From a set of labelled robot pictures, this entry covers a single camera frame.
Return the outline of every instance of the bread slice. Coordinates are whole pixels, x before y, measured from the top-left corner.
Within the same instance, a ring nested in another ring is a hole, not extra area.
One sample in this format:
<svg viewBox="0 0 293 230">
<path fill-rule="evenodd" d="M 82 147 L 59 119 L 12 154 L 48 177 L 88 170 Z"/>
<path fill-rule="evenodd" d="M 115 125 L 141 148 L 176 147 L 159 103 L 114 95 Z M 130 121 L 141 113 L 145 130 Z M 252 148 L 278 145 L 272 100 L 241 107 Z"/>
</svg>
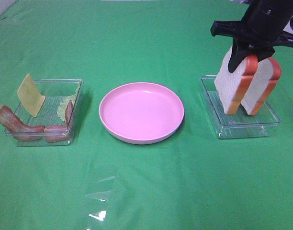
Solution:
<svg viewBox="0 0 293 230">
<path fill-rule="evenodd" d="M 227 115 L 237 112 L 258 68 L 257 56 L 252 54 L 244 58 L 237 69 L 230 73 L 227 65 L 231 53 L 232 47 L 226 53 L 220 71 L 214 80 L 224 113 Z"/>
<path fill-rule="evenodd" d="M 272 57 L 262 60 L 258 64 L 257 72 L 241 101 L 248 115 L 256 115 L 276 86 L 281 74 L 280 65 Z"/>
</svg>

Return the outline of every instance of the clear plastic box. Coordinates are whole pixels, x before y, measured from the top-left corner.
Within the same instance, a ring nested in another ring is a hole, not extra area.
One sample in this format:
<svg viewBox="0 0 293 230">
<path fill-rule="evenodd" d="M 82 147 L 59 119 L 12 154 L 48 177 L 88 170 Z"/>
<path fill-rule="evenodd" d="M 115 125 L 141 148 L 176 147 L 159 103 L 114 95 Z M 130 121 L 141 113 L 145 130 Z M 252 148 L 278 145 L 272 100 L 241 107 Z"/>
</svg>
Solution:
<svg viewBox="0 0 293 230">
<path fill-rule="evenodd" d="M 273 133 L 280 120 L 267 102 L 255 116 L 247 115 L 242 106 L 235 115 L 226 115 L 214 85 L 215 78 L 216 75 L 203 76 L 201 82 L 204 103 L 220 139 L 267 137 Z"/>
<path fill-rule="evenodd" d="M 53 80 L 35 80 L 37 89 L 42 95 L 45 95 L 45 101 L 42 108 L 38 112 L 37 117 L 31 116 L 23 105 L 20 103 L 15 114 L 22 120 L 23 123 L 29 126 L 42 126 L 50 125 L 67 125 L 57 115 L 57 108 L 60 103 L 67 97 L 77 94 L 73 103 L 73 111 L 69 119 L 68 126 L 65 131 L 60 132 L 39 132 L 39 133 L 11 133 L 8 129 L 5 129 L 5 135 L 9 137 L 35 137 L 39 136 L 40 139 L 33 141 L 17 141 L 18 147 L 23 146 L 56 146 L 56 145 L 68 145 L 73 141 L 74 132 L 73 124 L 75 123 L 75 112 L 79 101 L 82 98 L 82 79 L 53 79 Z M 46 137 L 64 137 L 61 141 L 48 142 Z"/>
</svg>

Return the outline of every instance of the food container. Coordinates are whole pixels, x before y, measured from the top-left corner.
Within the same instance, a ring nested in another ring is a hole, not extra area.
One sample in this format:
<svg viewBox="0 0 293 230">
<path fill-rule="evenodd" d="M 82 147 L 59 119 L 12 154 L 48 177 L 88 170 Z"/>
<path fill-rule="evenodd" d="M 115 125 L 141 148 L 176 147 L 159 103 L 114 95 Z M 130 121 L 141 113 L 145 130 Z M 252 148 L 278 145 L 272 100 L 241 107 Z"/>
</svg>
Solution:
<svg viewBox="0 0 293 230">
<path fill-rule="evenodd" d="M 226 115 L 214 85 L 215 78 L 216 75 L 203 76 L 201 82 L 204 103 L 218 138 L 270 136 L 280 123 L 270 105 L 265 102 L 254 116 L 247 115 L 242 106 L 238 108 L 235 115 Z"/>
<path fill-rule="evenodd" d="M 21 137 L 39 137 L 37 140 L 32 141 L 17 141 L 18 147 L 23 146 L 56 146 L 56 145 L 68 145 L 74 139 L 74 127 L 76 123 L 76 111 L 79 106 L 79 102 L 82 98 L 82 79 L 53 79 L 53 80 L 35 80 L 37 89 L 42 95 L 45 95 L 45 101 L 38 112 L 36 117 L 30 115 L 23 105 L 20 103 L 14 113 L 28 126 L 51 126 L 62 125 L 66 126 L 63 131 L 54 132 L 21 132 L 11 133 L 8 129 L 5 129 L 5 135 L 12 138 Z M 68 124 L 61 120 L 57 115 L 57 109 L 61 102 L 66 100 L 68 96 L 72 96 L 73 111 L 69 118 Z M 62 139 L 60 141 L 48 141 L 50 138 Z"/>
</svg>

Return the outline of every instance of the plastic tray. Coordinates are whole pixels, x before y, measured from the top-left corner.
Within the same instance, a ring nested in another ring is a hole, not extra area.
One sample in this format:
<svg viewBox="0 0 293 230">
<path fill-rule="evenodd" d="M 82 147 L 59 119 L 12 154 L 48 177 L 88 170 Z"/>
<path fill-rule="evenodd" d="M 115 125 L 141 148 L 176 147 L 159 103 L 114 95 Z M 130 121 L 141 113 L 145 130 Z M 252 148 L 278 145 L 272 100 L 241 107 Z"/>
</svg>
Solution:
<svg viewBox="0 0 293 230">
<path fill-rule="evenodd" d="M 220 139 L 267 137 L 280 123 L 270 105 L 265 102 L 257 115 L 247 115 L 240 106 L 235 115 L 226 115 L 223 110 L 214 80 L 216 75 L 201 77 L 203 98 L 209 118 Z"/>
<path fill-rule="evenodd" d="M 42 95 L 45 95 L 45 102 L 38 112 L 37 117 L 31 116 L 23 105 L 20 103 L 15 110 L 15 114 L 22 120 L 23 123 L 29 126 L 45 127 L 50 125 L 66 125 L 57 115 L 57 108 L 67 96 L 77 93 L 76 99 L 73 102 L 73 112 L 71 114 L 69 124 L 64 132 L 39 132 L 39 133 L 11 133 L 5 129 L 5 135 L 9 137 L 28 137 L 40 136 L 41 139 L 33 141 L 17 141 L 17 146 L 56 146 L 68 145 L 73 141 L 74 132 L 73 124 L 75 123 L 75 112 L 78 102 L 81 100 L 81 87 L 83 85 L 82 79 L 53 79 L 53 80 L 36 80 L 34 81 L 37 89 Z M 47 142 L 46 136 L 67 136 L 65 140 L 57 142 Z"/>
</svg>

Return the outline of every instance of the white wall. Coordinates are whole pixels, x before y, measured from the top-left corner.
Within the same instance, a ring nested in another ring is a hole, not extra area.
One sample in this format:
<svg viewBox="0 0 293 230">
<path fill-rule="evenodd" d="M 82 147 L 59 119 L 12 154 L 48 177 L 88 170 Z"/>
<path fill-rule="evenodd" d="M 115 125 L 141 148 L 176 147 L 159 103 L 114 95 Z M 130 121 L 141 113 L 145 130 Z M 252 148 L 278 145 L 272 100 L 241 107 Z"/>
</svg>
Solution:
<svg viewBox="0 0 293 230">
<path fill-rule="evenodd" d="M 13 5 L 17 0 L 0 0 L 0 15 Z"/>
</svg>

